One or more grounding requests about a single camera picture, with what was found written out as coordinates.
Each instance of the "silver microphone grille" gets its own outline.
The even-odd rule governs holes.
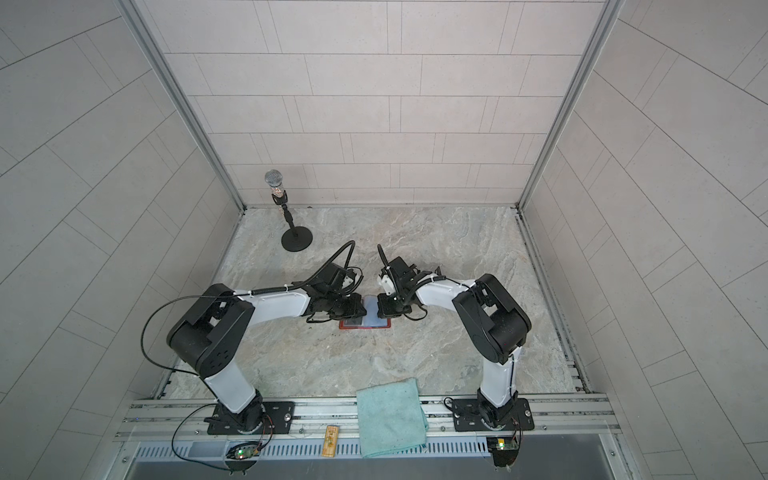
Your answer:
[[[279,187],[283,184],[283,174],[278,170],[270,170],[264,174],[264,181],[266,181],[270,187]]]

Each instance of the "gray floor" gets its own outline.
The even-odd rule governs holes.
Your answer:
[[[573,392],[560,343],[531,261],[508,207],[309,208],[294,211],[297,225],[314,233],[303,252],[280,246],[284,220],[276,208],[248,210],[227,254],[219,281],[231,288],[283,285],[306,279],[347,240],[357,242],[350,265],[362,268],[362,295],[379,292],[381,260],[402,256],[424,270],[442,266],[457,280],[492,273],[533,323],[520,370],[522,393]],[[368,386],[416,377],[423,395],[472,394],[482,358],[458,316],[437,307],[420,322],[392,328],[339,330],[338,323],[307,325],[277,319],[250,327],[236,354],[244,375],[266,397],[354,396]],[[168,398],[211,397],[195,377],[174,374]]]

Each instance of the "folded microfiber cloth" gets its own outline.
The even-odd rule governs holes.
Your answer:
[[[364,458],[424,445],[428,424],[416,379],[358,390],[357,422]]]

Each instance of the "beige wall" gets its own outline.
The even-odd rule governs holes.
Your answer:
[[[525,207],[647,477],[768,473],[767,32],[765,2],[628,0]]]
[[[509,204],[601,2],[140,0],[247,204]]]
[[[0,478],[80,478],[238,218],[111,1],[0,2],[0,205]]]

